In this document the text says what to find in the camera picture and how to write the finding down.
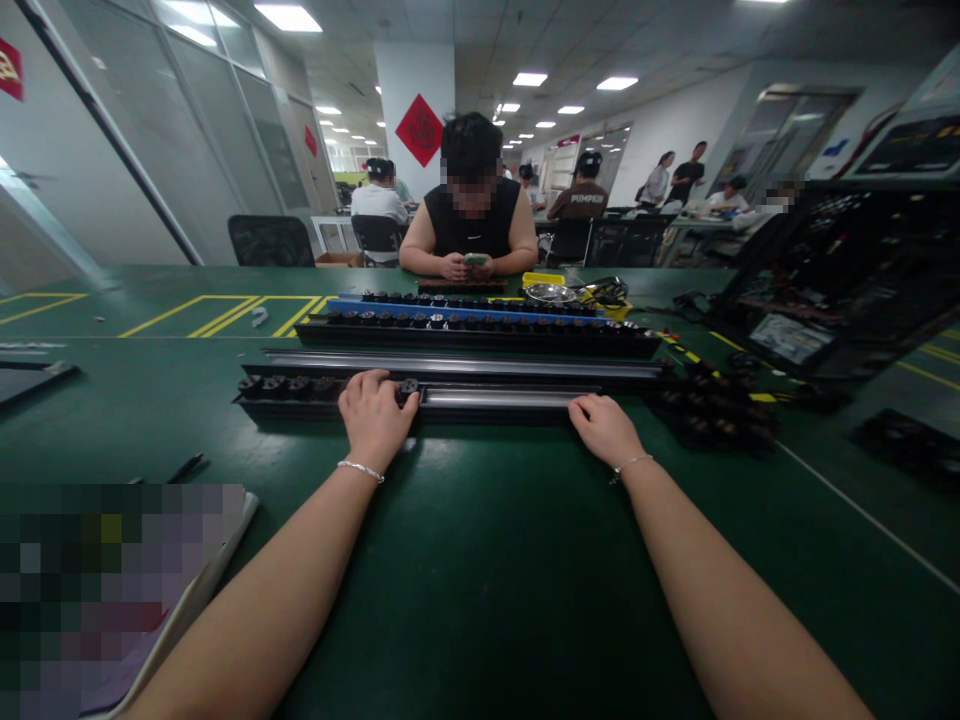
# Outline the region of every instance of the person in brown t-shirt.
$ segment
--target person in brown t-shirt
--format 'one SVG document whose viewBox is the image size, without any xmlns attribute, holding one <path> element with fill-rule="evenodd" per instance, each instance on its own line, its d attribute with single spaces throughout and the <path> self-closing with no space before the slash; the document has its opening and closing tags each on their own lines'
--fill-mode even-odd
<svg viewBox="0 0 960 720">
<path fill-rule="evenodd" d="M 547 220 L 603 217 L 610 193 L 594 182 L 602 162 L 603 156 L 596 152 L 585 152 L 577 159 L 577 166 L 573 171 L 576 175 L 573 187 L 560 193 L 547 213 Z"/>
</svg>

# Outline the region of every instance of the wall sign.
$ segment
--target wall sign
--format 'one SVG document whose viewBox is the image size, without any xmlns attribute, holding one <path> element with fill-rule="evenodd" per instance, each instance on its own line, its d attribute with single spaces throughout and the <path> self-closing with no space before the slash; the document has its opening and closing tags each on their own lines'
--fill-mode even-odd
<svg viewBox="0 0 960 720">
<path fill-rule="evenodd" d="M 0 90 L 23 102 L 23 65 L 20 51 L 0 38 Z"/>
<path fill-rule="evenodd" d="M 440 149 L 440 134 L 443 125 L 436 113 L 427 105 L 423 95 L 417 95 L 410 109 L 397 127 L 397 137 L 421 166 L 427 164 Z"/>
<path fill-rule="evenodd" d="M 313 133 L 310 132 L 310 128 L 306 125 L 303 127 L 306 134 L 303 136 L 303 141 L 307 144 L 307 147 L 310 149 L 310 152 L 314 157 L 317 156 L 317 139 L 313 136 Z"/>
</svg>

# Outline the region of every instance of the white pillar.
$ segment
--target white pillar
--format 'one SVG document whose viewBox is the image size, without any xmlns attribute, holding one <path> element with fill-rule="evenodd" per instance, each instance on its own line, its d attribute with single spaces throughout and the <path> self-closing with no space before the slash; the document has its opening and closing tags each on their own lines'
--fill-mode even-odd
<svg viewBox="0 0 960 720">
<path fill-rule="evenodd" d="M 440 137 L 437 152 L 426 167 L 407 149 L 397 129 L 421 95 L 440 122 L 456 108 L 453 45 L 425 43 L 374 43 L 377 57 L 383 121 L 386 123 L 387 153 L 396 163 L 397 177 L 403 180 L 414 199 L 440 184 Z"/>
</svg>

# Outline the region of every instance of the person in black shirt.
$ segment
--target person in black shirt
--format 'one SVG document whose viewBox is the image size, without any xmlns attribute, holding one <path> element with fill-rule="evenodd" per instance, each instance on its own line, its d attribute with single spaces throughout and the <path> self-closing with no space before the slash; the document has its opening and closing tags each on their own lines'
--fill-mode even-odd
<svg viewBox="0 0 960 720">
<path fill-rule="evenodd" d="M 447 119 L 440 139 L 444 182 L 428 192 L 400 246 L 400 266 L 448 280 L 516 275 L 537 262 L 530 199 L 500 176 L 503 133 L 477 112 Z M 468 253 L 486 256 L 464 263 Z"/>
<path fill-rule="evenodd" d="M 667 202 L 670 202 L 671 200 L 679 200 L 686 205 L 687 201 L 690 199 L 690 191 L 693 189 L 693 186 L 696 185 L 697 187 L 700 187 L 703 185 L 705 169 L 703 167 L 703 163 L 700 162 L 700 158 L 703 157 L 703 154 L 706 151 L 707 141 L 701 140 L 693 149 L 693 155 L 690 157 L 690 162 L 683 163 L 674 171 L 673 180 L 670 181 L 670 184 L 673 185 L 673 189 L 670 190 L 670 197 L 667 198 Z"/>
</svg>

